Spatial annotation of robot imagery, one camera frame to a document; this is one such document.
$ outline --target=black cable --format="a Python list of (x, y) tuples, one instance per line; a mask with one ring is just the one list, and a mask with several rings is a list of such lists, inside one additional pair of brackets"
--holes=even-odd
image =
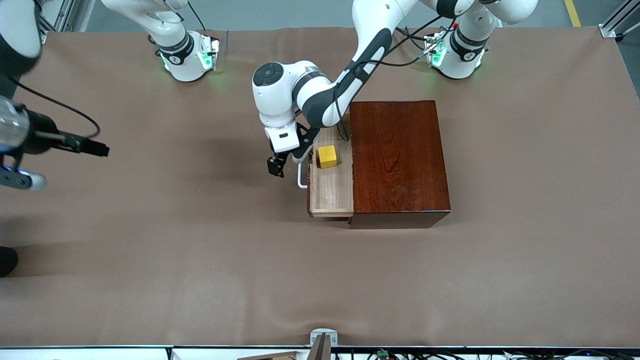
[(191, 11), (193, 12), (193, 15), (196, 15), (196, 18), (198, 19), (198, 22), (200, 22), (200, 26), (202, 27), (202, 31), (206, 30), (207, 28), (204, 27), (204, 24), (202, 24), (202, 20), (200, 20), (200, 17), (198, 16), (198, 13), (196, 13), (196, 11), (193, 9), (193, 5), (191, 5), (191, 3), (187, 3), (189, 4), (189, 7), (191, 8)]
[[(407, 36), (409, 36), (409, 29), (408, 29), (406, 26), (404, 27), (404, 29), (401, 29), (401, 28), (396, 27), (396, 31), (397, 31), (397, 32), (399, 32), (400, 34), (402, 34), (402, 35), (406, 36), (406, 37), (407, 37)], [(417, 36), (415, 36), (415, 35), (414, 35), (414, 36), (412, 36), (411, 38), (412, 38), (412, 39), (415, 39), (415, 40), (420, 40), (420, 41), (424, 40), (424, 38), (422, 38), (422, 37), (417, 37)]]
[(427, 355), (426, 357), (422, 356), (421, 358), (423, 358), (424, 360), (427, 360), (427, 359), (429, 359), (430, 357), (437, 357), (437, 358), (438, 358), (438, 359), (440, 359), (440, 360), (449, 360), (449, 359), (447, 359), (446, 357), (444, 357), (444, 356), (440, 356), (440, 355), (438, 355), (438, 354), (426, 354), (426, 355)]
[(425, 25), (422, 25), (421, 27), (418, 28), (418, 30), (414, 31), (413, 33), (411, 33), (409, 36), (405, 37), (404, 39), (400, 40), (394, 47), (392, 47), (391, 49), (389, 49), (389, 51), (387, 51), (386, 55), (389, 55), (393, 50), (396, 50), (400, 45), (402, 45), (405, 41), (409, 40), (410, 37), (414, 36), (415, 34), (419, 33), (420, 31), (422, 31), (424, 28), (426, 28), (427, 26), (433, 24), (434, 22), (440, 20), (440, 18), (442, 18), (442, 16), (438, 16), (435, 17), (433, 20), (427, 22)]
[(404, 358), (405, 358), (406, 360), (411, 360), (411, 359), (409, 358), (409, 356), (411, 356), (412, 354), (407, 354), (406, 352), (403, 352), (402, 350), (394, 350), (394, 351), (395, 351), (395, 352), (397, 352), (398, 354), (400, 354), (400, 355), (404, 356)]
[(595, 354), (595, 355), (598, 355), (598, 356), (603, 356), (603, 357), (606, 357), (606, 358), (608, 358), (608, 359), (610, 359), (610, 360), (615, 360), (615, 359), (616, 359), (614, 356), (611, 356), (611, 355), (606, 354), (606, 353), (604, 353), (604, 352), (597, 351), (597, 350), (590, 350), (590, 349), (588, 349), (588, 348), (585, 348), (585, 349), (582, 349), (582, 350), (578, 350), (578, 351), (572, 352), (572, 353), (571, 353), (571, 354), (569, 354), (569, 355), (555, 357), (555, 359), (563, 360), (563, 359), (566, 359), (567, 357), (570, 357), (570, 356), (576, 356), (577, 354), (579, 354), (579, 353), (581, 353), (581, 352), (588, 352), (588, 353), (590, 353), (590, 354)]
[(464, 358), (457, 356), (456, 354), (453, 354), (450, 351), (446, 351), (446, 350), (439, 350), (439, 349), (431, 349), (432, 352), (436, 353), (436, 354), (442, 354), (444, 356), (449, 356), (449, 357), (453, 357), (455, 360), (465, 360)]
[[(409, 28), (407, 28), (406, 26), (404, 27), (404, 29), (406, 30), (406, 33), (409, 34)], [(418, 43), (415, 42), (414, 40), (415, 37), (410, 37), (409, 39), (411, 40), (411, 43), (413, 45), (415, 45), (418, 49), (424, 51), (424, 48), (420, 45), (418, 45)]]
[(391, 66), (391, 67), (403, 67), (403, 66), (409, 66), (411, 64), (414, 64), (416, 61), (418, 61), (420, 59), (421, 59), (421, 57), (418, 57), (418, 58), (415, 58), (412, 61), (409, 61), (408, 63), (404, 63), (404, 64), (387, 63), (387, 62), (384, 62), (384, 61), (381, 61), (381, 60), (364, 60), (364, 61), (359, 62), (357, 65), (366, 64), (366, 63), (376, 63), (376, 64), (379, 64), (379, 65), (385, 65), (385, 66)]
[(93, 134), (91, 134), (91, 135), (85, 136), (85, 138), (91, 139), (91, 138), (95, 138), (96, 136), (100, 135), (100, 132), (102, 131), (100, 129), (100, 125), (98, 125), (98, 123), (95, 120), (93, 120), (89, 115), (81, 112), (80, 110), (78, 110), (76, 108), (73, 108), (73, 107), (65, 104), (64, 102), (60, 102), (60, 101), (58, 101), (56, 99), (53, 99), (53, 98), (48, 97), (48, 96), (46, 96), (44, 94), (41, 94), (41, 93), (37, 92), (36, 90), (33, 90), (32, 88), (21, 84), (20, 81), (17, 81), (16, 79), (10, 78), (9, 76), (7, 76), (7, 78), (9, 79), (9, 81), (11, 81), (12, 83), (16, 84), (17, 86), (27, 90), (28, 92), (30, 92), (32, 94), (35, 94), (35, 95), (37, 95), (37, 96), (39, 96), (39, 97), (41, 97), (43, 99), (49, 100), (49, 101), (53, 102), (54, 104), (60, 105), (65, 109), (71, 110), (74, 113), (76, 113), (76, 114), (84, 117), (85, 119), (89, 120), (89, 122), (91, 122), (93, 124), (93, 126), (95, 126), (95, 132)]
[(543, 360), (546, 359), (543, 355), (532, 355), (532, 354), (527, 354), (525, 352), (521, 352), (521, 351), (516, 351), (511, 353), (511, 355), (518, 355), (518, 356), (524, 356), (524, 357), (518, 357), (518, 360)]
[(389, 358), (393, 359), (393, 360), (400, 360), (400, 358), (396, 355), (396, 352), (402, 356), (404, 356), (406, 358), (406, 360), (409, 360), (409, 358), (407, 357), (407, 355), (404, 355), (401, 351), (399, 350), (390, 350), (387, 349), (387, 353), (389, 354)]
[(340, 138), (343, 139), (344, 141), (349, 141), (349, 134), (347, 133), (347, 127), (344, 125), (343, 115), (342, 115), (342, 112), (340, 111), (340, 104), (338, 104), (338, 86), (340, 86), (340, 81), (336, 82), (335, 88), (333, 88), (333, 102), (335, 102), (335, 109), (338, 111), (338, 117), (340, 118), (340, 120), (335, 125), (335, 127), (338, 130), (338, 135), (340, 135)]

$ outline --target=wooden box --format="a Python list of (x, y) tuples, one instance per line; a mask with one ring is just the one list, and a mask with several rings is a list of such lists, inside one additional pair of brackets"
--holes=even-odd
[(349, 142), (333, 128), (316, 144), (336, 146), (338, 167), (319, 169), (310, 157), (311, 216), (399, 229), (431, 227), (451, 212), (434, 101), (354, 102), (349, 122)]

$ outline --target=cable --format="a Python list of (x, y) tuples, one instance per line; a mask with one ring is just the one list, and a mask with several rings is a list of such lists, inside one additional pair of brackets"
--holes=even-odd
[(422, 31), (424, 28), (426, 28), (427, 26), (433, 24), (434, 22), (440, 20), (442, 18), (442, 16), (437, 16), (435, 17), (433, 20), (427, 22), (425, 25), (422, 25), (421, 27), (418, 28), (418, 30), (414, 31), (413, 33), (411, 33), (408, 37), (405, 37), (404, 39), (400, 40), (394, 47), (392, 47), (391, 49), (389, 49), (389, 51), (387, 51), (386, 55), (389, 55), (393, 50), (396, 50), (400, 45), (402, 45), (405, 41), (409, 40), (410, 37), (414, 36), (415, 34), (419, 33), (420, 31)]
[[(422, 25), (421, 27), (419, 27), (417, 30), (415, 30), (413, 33), (407, 35), (404, 39), (400, 40), (394, 47), (392, 47), (391, 49), (389, 49), (389, 51), (387, 51), (386, 54), (384, 54), (383, 58), (387, 55), (389, 55), (393, 50), (396, 50), (400, 45), (402, 45), (405, 41), (409, 40), (411, 37), (414, 37), (415, 34), (419, 33), (420, 31), (422, 31), (424, 28), (426, 28), (427, 26), (433, 24), (434, 22), (440, 20), (442, 18), (442, 16), (437, 16), (435, 17), (433, 20), (427, 22), (425, 25)], [(358, 65), (361, 65), (363, 63), (377, 63), (379, 65), (386, 65), (386, 66), (392, 66), (392, 67), (403, 67), (403, 66), (409, 66), (411, 64), (414, 64), (415, 62), (417, 62), (418, 60), (420, 60), (422, 58), (421, 56), (418, 56), (417, 58), (413, 59), (412, 61), (409, 61), (408, 63), (404, 63), (404, 64), (393, 64), (393, 63), (386, 63), (384, 61), (381, 60), (365, 60), (365, 61), (361, 61), (359, 63), (354, 64), (351, 68), (354, 68)], [(333, 101), (335, 102), (335, 109), (338, 111), (338, 117), (340, 118), (340, 120), (338, 121), (338, 123), (336, 124), (336, 127), (338, 129), (338, 134), (340, 134), (340, 137), (344, 140), (344, 141), (348, 141), (349, 140), (349, 134), (347, 132), (347, 128), (344, 125), (344, 120), (343, 120), (343, 114), (340, 111), (340, 104), (338, 104), (338, 86), (340, 86), (340, 81), (336, 82), (335, 87), (333, 88)]]
[(202, 20), (200, 20), (200, 17), (198, 16), (198, 13), (196, 13), (196, 11), (193, 9), (193, 5), (191, 5), (191, 3), (187, 3), (189, 4), (189, 7), (191, 8), (191, 11), (193, 12), (193, 15), (196, 15), (196, 19), (198, 19), (198, 22), (200, 22), (200, 26), (202, 27), (202, 31), (205, 31), (207, 28), (204, 27), (204, 24), (202, 24)]
[[(409, 29), (408, 29), (406, 26), (404, 27), (404, 29), (401, 29), (401, 28), (396, 27), (396, 31), (397, 31), (397, 32), (399, 32), (400, 34), (402, 34), (402, 35), (406, 36), (406, 37), (407, 37), (407, 36), (409, 36)], [(412, 36), (411, 38), (412, 38), (412, 39), (416, 39), (416, 40), (420, 40), (420, 41), (424, 40), (424, 38), (422, 38), (422, 37), (417, 37), (417, 36), (415, 36), (415, 35), (414, 35), (414, 36)]]
[(60, 105), (65, 109), (71, 110), (74, 113), (76, 113), (76, 114), (84, 117), (85, 119), (89, 120), (89, 122), (91, 122), (93, 124), (93, 126), (95, 126), (95, 132), (93, 134), (91, 134), (91, 135), (85, 136), (85, 138), (92, 139), (92, 138), (95, 138), (96, 136), (100, 135), (100, 132), (102, 131), (100, 129), (100, 125), (98, 125), (98, 123), (95, 120), (93, 120), (89, 115), (81, 112), (80, 110), (78, 110), (76, 108), (73, 108), (73, 107), (65, 104), (64, 102), (60, 102), (60, 101), (58, 101), (56, 99), (53, 99), (53, 98), (48, 97), (48, 96), (46, 96), (44, 94), (41, 94), (41, 93), (37, 92), (36, 90), (33, 90), (32, 88), (21, 84), (20, 81), (17, 81), (16, 79), (10, 78), (9, 76), (7, 76), (7, 78), (9, 79), (9, 81), (11, 81), (12, 83), (16, 84), (17, 86), (27, 90), (28, 92), (30, 92), (32, 94), (35, 94), (35, 95), (37, 95), (37, 96), (39, 96), (39, 97), (41, 97), (43, 99), (49, 100), (49, 101), (53, 102), (54, 104)]
[[(405, 27), (404, 27), (404, 29), (406, 30), (406, 33), (407, 33), (407, 35), (408, 35), (408, 34), (409, 34), (409, 28), (407, 28), (407, 27), (405, 26)], [(410, 38), (409, 38), (409, 39), (411, 40), (411, 43), (412, 43), (413, 45), (415, 45), (418, 49), (420, 49), (420, 50), (424, 51), (424, 48), (423, 48), (422, 46), (418, 45), (418, 43), (416, 43), (416, 42), (415, 42), (414, 38), (415, 38), (415, 37), (410, 37)]]
[(588, 349), (588, 348), (585, 348), (585, 349), (582, 349), (582, 350), (578, 350), (578, 351), (572, 352), (572, 353), (571, 353), (571, 354), (569, 354), (569, 355), (555, 357), (555, 359), (563, 360), (563, 359), (566, 359), (567, 357), (570, 357), (570, 356), (576, 356), (577, 354), (579, 354), (579, 353), (581, 353), (581, 352), (588, 352), (588, 353), (590, 353), (590, 354), (594, 354), (594, 355), (598, 355), (598, 356), (604, 356), (604, 357), (606, 357), (606, 358), (608, 358), (608, 359), (610, 359), (610, 360), (615, 360), (615, 357), (614, 357), (614, 356), (611, 356), (611, 355), (606, 354), (606, 353), (601, 352), (601, 351), (597, 351), (597, 350), (590, 350), (590, 349)]

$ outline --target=metal clamp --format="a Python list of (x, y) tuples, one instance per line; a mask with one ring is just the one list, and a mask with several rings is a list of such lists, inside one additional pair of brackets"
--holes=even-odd
[(316, 329), (311, 332), (311, 350), (307, 360), (331, 360), (331, 348), (338, 346), (338, 332)]
[(640, 8), (640, 0), (625, 0), (622, 2), (603, 24), (598, 25), (602, 37), (616, 37), (616, 28), (627, 20), (638, 8)]

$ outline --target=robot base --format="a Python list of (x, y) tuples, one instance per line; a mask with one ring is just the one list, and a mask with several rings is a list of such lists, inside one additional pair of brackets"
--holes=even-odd
[(470, 61), (462, 61), (458, 54), (450, 49), (445, 49), (442, 53), (430, 57), (428, 61), (442, 75), (451, 79), (464, 79), (473, 74), (474, 70), (480, 66), (483, 55), (484, 50)]
[(194, 41), (194, 46), (182, 65), (173, 64), (171, 59), (167, 60), (161, 55), (164, 68), (171, 72), (176, 80), (184, 82), (200, 79), (209, 70), (215, 71), (220, 50), (220, 40), (196, 31), (188, 31), (188, 33)]

